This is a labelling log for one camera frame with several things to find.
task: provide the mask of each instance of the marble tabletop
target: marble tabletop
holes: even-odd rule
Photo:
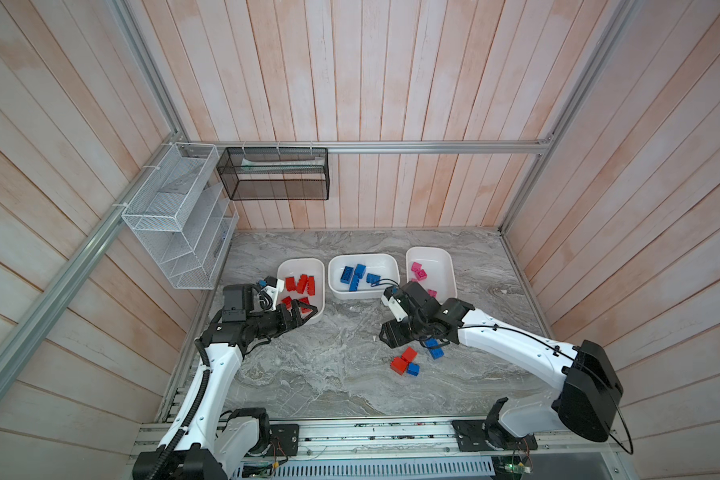
[[[412,246],[451,254],[460,299],[541,333],[498,235],[488,229],[235,233],[211,315],[222,305],[225,285],[275,275],[285,260],[315,257],[327,265],[336,255],[386,253],[404,278],[405,251]],[[391,318],[380,300],[339,301],[328,290],[322,317],[246,357],[225,407],[263,406],[272,418],[483,415],[497,398],[544,388],[505,360],[456,345],[433,360],[411,343],[422,371],[400,376],[389,363],[405,347],[393,350],[378,340],[381,324]]]

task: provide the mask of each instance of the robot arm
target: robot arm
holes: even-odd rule
[[[379,333],[391,348],[411,341],[424,348],[464,344],[509,360],[549,385],[546,392],[494,404],[484,428],[494,448],[511,448],[526,435],[564,428],[594,442],[608,439],[624,390],[601,346],[587,340],[581,346],[556,342],[455,298],[441,305],[415,282],[390,286],[382,302],[395,316]],[[440,343],[424,344],[432,339]]]
[[[263,408],[235,410],[218,438],[216,428],[227,389],[245,355],[317,313],[317,307],[297,300],[290,312],[282,304],[276,306],[283,288],[282,280],[273,277],[224,288],[224,307],[195,340],[200,361],[184,403],[158,449],[139,455],[134,480],[169,476],[226,480],[248,452],[267,453],[269,418]],[[260,310],[254,310],[256,296]],[[307,317],[302,318],[302,308],[310,310]]]

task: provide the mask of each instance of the black mounting plate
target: black mounting plate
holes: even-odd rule
[[[277,447],[277,456],[293,457],[298,453],[298,424],[277,423],[269,426],[269,440]]]
[[[485,434],[485,420],[453,420],[451,425],[456,431],[456,443],[460,452],[492,452],[502,450],[500,446],[493,446]],[[536,437],[527,435],[524,438],[516,438],[518,450],[523,450],[525,442],[528,442],[529,450],[538,449]]]

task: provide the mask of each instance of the wall-mounted organizer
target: wall-mounted organizer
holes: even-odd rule
[[[232,200],[327,200],[325,148],[228,147],[217,167]]]
[[[204,188],[218,162],[215,145],[174,144],[123,212],[174,288],[213,288],[240,218],[221,183]]]

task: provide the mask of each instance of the wooden wall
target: wooden wall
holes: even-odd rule
[[[720,0],[645,3],[508,237],[605,346],[641,477],[720,478]]]
[[[129,0],[193,140],[545,137],[614,0]],[[341,155],[240,228],[499,225],[534,156]]]
[[[106,2],[0,2],[0,343],[170,132]],[[0,478],[114,478],[197,307],[128,231],[0,404]]]

